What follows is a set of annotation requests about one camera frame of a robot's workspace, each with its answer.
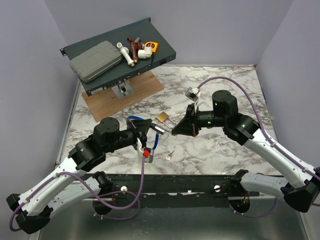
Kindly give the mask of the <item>blue cable lock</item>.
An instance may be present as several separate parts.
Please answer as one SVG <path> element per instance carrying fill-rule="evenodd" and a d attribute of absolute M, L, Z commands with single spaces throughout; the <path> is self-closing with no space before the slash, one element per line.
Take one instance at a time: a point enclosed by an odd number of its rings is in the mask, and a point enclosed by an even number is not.
<path fill-rule="evenodd" d="M 138 117 L 138 116 L 129 116 L 126 118 L 127 123 L 129 123 L 130 121 L 133 121 L 133 120 L 143 121 L 144 119 L 141 117 Z M 166 129 L 159 126 L 158 124 L 155 124 L 155 123 L 152 123 L 150 127 L 156 132 L 154 145 L 152 147 L 152 149 L 155 150 L 158 146 L 160 135 L 163 135 L 166 132 Z"/>

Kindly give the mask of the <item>brass padlock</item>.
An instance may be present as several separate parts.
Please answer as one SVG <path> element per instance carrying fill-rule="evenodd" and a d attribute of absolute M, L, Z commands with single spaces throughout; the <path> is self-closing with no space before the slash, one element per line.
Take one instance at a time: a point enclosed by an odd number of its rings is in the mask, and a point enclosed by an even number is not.
<path fill-rule="evenodd" d="M 161 123 L 166 123 L 167 120 L 171 121 L 174 125 L 176 124 L 175 121 L 173 119 L 170 118 L 170 116 L 165 113 L 164 111 L 161 112 L 157 117 L 157 120 L 159 120 Z"/>

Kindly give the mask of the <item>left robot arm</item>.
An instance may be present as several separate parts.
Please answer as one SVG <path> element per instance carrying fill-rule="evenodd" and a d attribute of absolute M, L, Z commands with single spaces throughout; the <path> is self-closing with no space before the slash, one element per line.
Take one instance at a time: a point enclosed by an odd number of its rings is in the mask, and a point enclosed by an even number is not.
<path fill-rule="evenodd" d="M 147 147 L 147 133 L 152 126 L 151 119 L 130 117 L 126 129 L 120 130 L 120 123 L 114 117 L 106 117 L 97 124 L 93 133 L 78 142 L 62 163 L 30 190 L 21 194 L 11 194 L 6 202 L 13 211 L 9 220 L 12 232 L 24 231 L 33 234 L 44 228 L 51 217 L 60 209 L 94 197 L 111 210 L 126 210 L 140 205 L 140 195 L 144 177 L 140 177 L 137 193 L 126 190 L 134 198 L 125 206 L 115 206 L 103 200 L 113 197 L 120 191 L 113 190 L 112 181 L 107 174 L 99 171 L 87 180 L 82 176 L 106 160 L 107 153 L 113 153 L 129 146 L 134 147 L 141 163 L 149 158 L 151 150 Z"/>

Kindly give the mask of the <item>white pvc elbow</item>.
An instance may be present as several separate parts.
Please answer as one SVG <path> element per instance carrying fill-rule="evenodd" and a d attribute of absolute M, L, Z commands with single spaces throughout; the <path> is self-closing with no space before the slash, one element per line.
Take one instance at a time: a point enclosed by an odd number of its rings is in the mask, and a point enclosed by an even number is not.
<path fill-rule="evenodd" d="M 148 59 L 153 55 L 152 47 L 145 46 L 144 49 L 139 49 L 137 56 L 139 59 Z"/>

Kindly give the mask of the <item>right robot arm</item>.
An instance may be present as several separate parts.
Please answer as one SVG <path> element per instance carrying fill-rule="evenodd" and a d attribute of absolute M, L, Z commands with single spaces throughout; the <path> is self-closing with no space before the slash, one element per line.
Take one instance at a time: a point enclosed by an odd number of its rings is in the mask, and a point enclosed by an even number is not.
<path fill-rule="evenodd" d="M 229 91 L 214 92 L 212 105 L 212 111 L 200 111 L 196 103 L 188 105 L 172 135 L 195 137 L 202 128 L 221 127 L 229 139 L 255 152 L 282 174 L 276 177 L 239 170 L 230 183 L 234 195 L 260 192 L 284 200 L 296 211 L 308 212 L 320 193 L 320 169 L 280 150 L 256 120 L 239 113 L 237 98 Z"/>

